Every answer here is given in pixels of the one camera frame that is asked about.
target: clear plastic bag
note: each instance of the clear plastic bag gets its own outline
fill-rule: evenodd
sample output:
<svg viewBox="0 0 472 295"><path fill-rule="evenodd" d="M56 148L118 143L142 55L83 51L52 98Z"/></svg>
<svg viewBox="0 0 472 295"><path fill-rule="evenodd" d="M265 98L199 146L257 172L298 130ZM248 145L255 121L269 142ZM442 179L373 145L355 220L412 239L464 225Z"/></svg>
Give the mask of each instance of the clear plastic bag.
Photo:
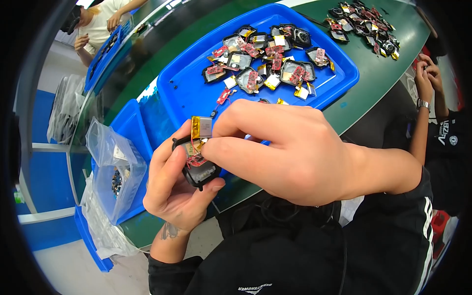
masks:
<svg viewBox="0 0 472 295"><path fill-rule="evenodd" d="M120 228L113 226L107 215L98 204L96 195L92 189L92 174L85 180L85 190L80 201L82 214L87 220L89 232L93 243L97 248L100 259L108 258L118 254L122 256L132 256L140 252L131 244Z"/></svg>
<svg viewBox="0 0 472 295"><path fill-rule="evenodd" d="M93 192L110 222L116 225L131 207L146 173L146 162L130 140L95 117L85 137L86 146L96 162ZM117 178L121 179L119 189L113 186Z"/></svg>
<svg viewBox="0 0 472 295"><path fill-rule="evenodd" d="M82 95L84 86L85 77L79 75L70 75L61 79L49 117L46 134L49 143L51 139L58 143L69 143L77 125L80 108L85 100Z"/></svg>

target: table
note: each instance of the table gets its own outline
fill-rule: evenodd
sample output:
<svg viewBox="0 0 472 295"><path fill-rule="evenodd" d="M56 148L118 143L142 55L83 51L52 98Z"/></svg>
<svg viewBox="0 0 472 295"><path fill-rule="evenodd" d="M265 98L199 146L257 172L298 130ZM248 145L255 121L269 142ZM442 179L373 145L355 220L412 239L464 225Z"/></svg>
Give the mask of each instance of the table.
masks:
<svg viewBox="0 0 472 295"><path fill-rule="evenodd" d="M242 13L272 2L269 0L232 1L196 19L192 25L185 27L160 47L141 66L116 98L110 108L111 111L105 117L105 123L109 124L129 99L136 98L171 60L200 37ZM338 6L338 2L338 0L320 0L292 8L322 21L328 9ZM339 135L367 113L390 90L410 66L430 34L428 27L411 5L391 0L365 0L363 2L369 7L374 5L384 18L395 26L396 31L393 34L400 41L400 58L399 60L393 60L391 57L377 58L366 41L353 34L350 34L348 44L340 45L359 68L360 80L323 110L326 119ZM389 15L385 15L380 8L385 9ZM216 211L223 211L261 190L258 186L232 175L227 176L225 180L227 185L214 200ZM215 213L212 210L213 208L209 208L209 215ZM163 220L143 212L122 223L121 227L125 235L137 247L143 247L152 242L162 224Z"/></svg>

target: blue plastic container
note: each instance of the blue plastic container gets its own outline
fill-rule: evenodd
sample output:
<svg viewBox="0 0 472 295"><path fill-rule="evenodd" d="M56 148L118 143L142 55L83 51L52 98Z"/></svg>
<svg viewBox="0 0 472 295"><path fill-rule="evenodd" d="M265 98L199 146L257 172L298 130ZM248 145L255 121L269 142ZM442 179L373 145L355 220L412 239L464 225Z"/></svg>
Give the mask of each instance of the blue plastic container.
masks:
<svg viewBox="0 0 472 295"><path fill-rule="evenodd" d="M93 58L87 70L87 76L85 78L85 88L84 88L85 92L89 91L93 87L93 85L95 85L102 71L104 71L105 69L108 69L107 65L109 64L110 60L115 56L115 53L120 48L121 42L126 37L126 35L128 35L130 30L131 30L131 20L128 20L125 23L119 25L113 31L113 33L111 33L110 37L105 41L105 43L100 47L100 49L97 50L97 54ZM118 39L115 41L115 44L111 47L111 49L108 52L104 52L102 54L102 58L100 59L100 61L98 61L101 50L107 46L108 41L111 40L113 36L115 36L116 34L118 34ZM98 64L95 67L95 70L93 71L92 77L90 77L90 73L96 63Z"/></svg>
<svg viewBox="0 0 472 295"><path fill-rule="evenodd" d="M144 129L143 119L139 111L138 102L135 99L128 101L128 103L121 109L113 122L110 124L119 135L129 139L136 147L138 152L144 158L148 165L151 162L152 148L149 143L146 130ZM92 158L92 170L95 171L95 161ZM122 223L144 211L143 198L146 194L146 182L148 180L149 169L146 171L141 184L136 191L136 195L131 203L131 207L117 220L117 224Z"/></svg>
<svg viewBox="0 0 472 295"><path fill-rule="evenodd" d="M97 247L93 243L92 236L88 228L87 220L82 214L82 207L77 207L74 214L74 220L76 221L77 228L79 230L80 236L84 240L85 246L87 247L90 255L93 258L93 261L97 264L101 272L109 272L113 268L113 263L110 258L100 259L97 254Z"/></svg>
<svg viewBox="0 0 472 295"><path fill-rule="evenodd" d="M211 66L206 57L222 46L224 37L232 35L236 29L245 24L257 28L258 32L269 34L270 27L280 23L293 23L307 30L311 34L313 46L324 48L334 62L336 74L328 67L322 70L316 67L318 78L314 81L314 85L319 86L316 89L317 96L309 96L306 101L294 96L293 86L283 83L274 91L264 86L255 96L246 94L236 86L234 89L238 91L230 97L231 101L240 98L252 101L267 99L275 103L277 98L282 98L291 105L309 105L322 109L359 81L359 70L356 65L323 31L287 6L269 4L240 15L209 32L161 71L157 79L157 88L174 126L179 128L191 116L209 116L217 106L216 100L225 85L223 81L204 84L201 74L205 67ZM293 48L285 54L285 56L292 55L295 60L309 61L305 51ZM257 59L252 62L252 67L257 68L261 64L261 60ZM219 106L219 113L221 114L228 105L229 103L225 102Z"/></svg>

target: white shirt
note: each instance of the white shirt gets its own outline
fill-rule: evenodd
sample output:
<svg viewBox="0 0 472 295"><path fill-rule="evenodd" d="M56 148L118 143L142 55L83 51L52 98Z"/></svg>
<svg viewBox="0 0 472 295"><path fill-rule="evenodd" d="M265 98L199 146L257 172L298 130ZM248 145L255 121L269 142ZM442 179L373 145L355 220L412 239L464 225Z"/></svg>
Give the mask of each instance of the white shirt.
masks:
<svg viewBox="0 0 472 295"><path fill-rule="evenodd" d="M98 4L100 13L94 15L92 21L79 28L77 36L88 34L89 42L84 46L90 54L94 55L100 47L110 37L110 32L107 30L107 21L114 15L118 9L128 4L131 0L104 0ZM120 19L120 24L131 17L129 12L123 14Z"/></svg>

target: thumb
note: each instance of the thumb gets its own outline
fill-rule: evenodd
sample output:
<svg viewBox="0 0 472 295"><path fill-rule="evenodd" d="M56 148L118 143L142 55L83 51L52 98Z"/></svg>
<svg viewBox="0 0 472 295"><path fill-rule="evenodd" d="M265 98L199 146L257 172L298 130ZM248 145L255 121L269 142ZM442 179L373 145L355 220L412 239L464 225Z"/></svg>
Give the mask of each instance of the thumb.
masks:
<svg viewBox="0 0 472 295"><path fill-rule="evenodd" d="M211 201L216 197L220 189L225 186L225 180L217 177L203 186L203 191L196 190L193 194L189 206L199 210L205 210Z"/></svg>

